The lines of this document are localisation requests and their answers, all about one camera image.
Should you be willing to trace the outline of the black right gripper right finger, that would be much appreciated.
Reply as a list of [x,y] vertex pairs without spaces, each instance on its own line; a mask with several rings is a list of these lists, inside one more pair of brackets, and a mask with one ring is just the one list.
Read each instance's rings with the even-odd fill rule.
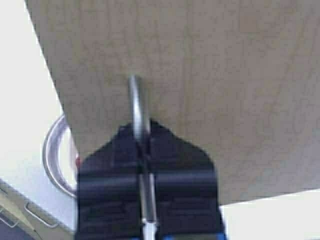
[[151,121],[157,240],[225,240],[218,175],[208,153]]

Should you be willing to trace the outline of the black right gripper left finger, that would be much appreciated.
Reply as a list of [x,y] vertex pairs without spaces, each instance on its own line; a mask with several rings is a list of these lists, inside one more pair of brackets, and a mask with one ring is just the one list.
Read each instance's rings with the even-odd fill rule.
[[88,155],[77,173],[76,240],[141,240],[137,150],[132,125]]

